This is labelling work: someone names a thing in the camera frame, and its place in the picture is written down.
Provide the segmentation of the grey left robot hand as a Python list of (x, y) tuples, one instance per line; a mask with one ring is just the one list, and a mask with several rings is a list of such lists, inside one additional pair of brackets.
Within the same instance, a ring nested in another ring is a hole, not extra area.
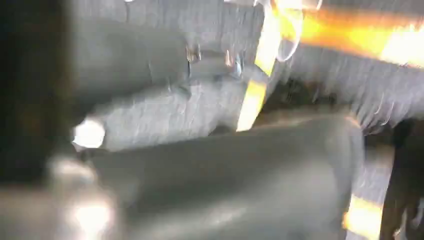
[(254, 58), (190, 31), (72, 7), (70, 162), (78, 240), (342, 240), (362, 127), (325, 105), (260, 115), (281, 60), (279, 10)]

